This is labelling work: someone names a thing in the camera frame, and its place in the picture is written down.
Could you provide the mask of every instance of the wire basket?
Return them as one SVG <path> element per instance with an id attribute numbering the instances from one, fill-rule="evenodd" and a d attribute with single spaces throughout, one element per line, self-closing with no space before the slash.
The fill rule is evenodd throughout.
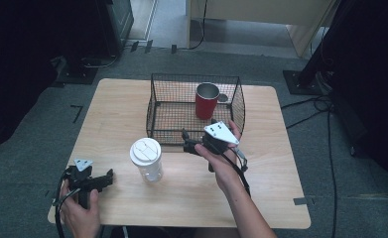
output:
<path id="1" fill-rule="evenodd" d="M 195 115 L 195 91 L 203 82 L 215 84 L 220 92 L 212 118 L 223 121 L 227 127 L 228 120 L 232 120 L 243 132 L 245 103 L 238 76 L 153 73 L 147 111 L 148 137 L 161 145 L 181 146 L 185 129 L 191 139 L 200 141 L 203 128 L 211 124 L 211 119 L 201 120 Z"/>

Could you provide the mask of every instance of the gray carpet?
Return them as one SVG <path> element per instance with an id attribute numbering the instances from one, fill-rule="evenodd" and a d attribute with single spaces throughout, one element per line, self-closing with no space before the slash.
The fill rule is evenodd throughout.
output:
<path id="1" fill-rule="evenodd" d="M 243 84 L 276 88 L 281 105 L 309 98 L 291 95 L 283 69 L 301 70 L 302 59 L 214 54 L 152 48 L 123 56 L 101 68 L 92 85 L 47 88 L 10 140 L 0 145 L 0 237 L 58 237 L 47 220 L 53 191 L 65 168 L 96 85 L 101 78 L 149 79 L 153 72 L 240 76 Z M 73 123 L 77 108 L 83 106 Z M 310 104 L 284 110 L 286 125 L 316 112 Z M 331 114 L 331 140 L 337 181 L 336 237 L 388 237 L 388 174 L 368 158 L 353 158 L 341 124 Z M 327 115 L 289 129 L 289 137 L 312 226 L 279 230 L 280 237 L 330 237 L 333 188 L 327 143 Z"/>

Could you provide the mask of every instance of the forearm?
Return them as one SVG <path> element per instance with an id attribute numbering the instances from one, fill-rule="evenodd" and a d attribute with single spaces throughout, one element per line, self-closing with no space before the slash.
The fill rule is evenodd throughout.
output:
<path id="1" fill-rule="evenodd" d="M 224 194 L 241 237 L 276 237 L 241 182 L 231 183 Z"/>

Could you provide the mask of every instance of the white cup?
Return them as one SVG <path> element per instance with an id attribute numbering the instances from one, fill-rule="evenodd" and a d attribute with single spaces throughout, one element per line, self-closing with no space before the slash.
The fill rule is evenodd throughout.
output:
<path id="1" fill-rule="evenodd" d="M 136 141 L 129 154 L 144 181 L 155 182 L 162 178 L 162 148 L 156 140 L 143 138 Z"/>

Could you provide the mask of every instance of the table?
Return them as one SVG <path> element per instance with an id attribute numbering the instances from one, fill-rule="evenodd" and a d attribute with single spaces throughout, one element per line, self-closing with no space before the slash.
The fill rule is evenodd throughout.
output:
<path id="1" fill-rule="evenodd" d="M 336 0 L 212 0 L 206 18 L 287 25 L 299 57 L 308 48 L 321 26 L 329 26 Z M 191 19 L 202 19 L 205 0 L 187 0 L 188 46 Z"/>
<path id="2" fill-rule="evenodd" d="M 164 176 L 142 181 L 129 157 L 131 145 L 146 137 L 150 81 L 102 79 L 69 158 L 93 160 L 94 177 L 113 169 L 114 184 L 100 194 L 104 225 L 235 227 L 224 194 L 207 161 L 163 148 Z M 248 159 L 245 176 L 252 198 L 273 228 L 306 229 L 304 197 L 277 94 L 268 86 L 242 86 L 246 124 L 240 149 Z M 51 209 L 49 220 L 55 222 Z"/>

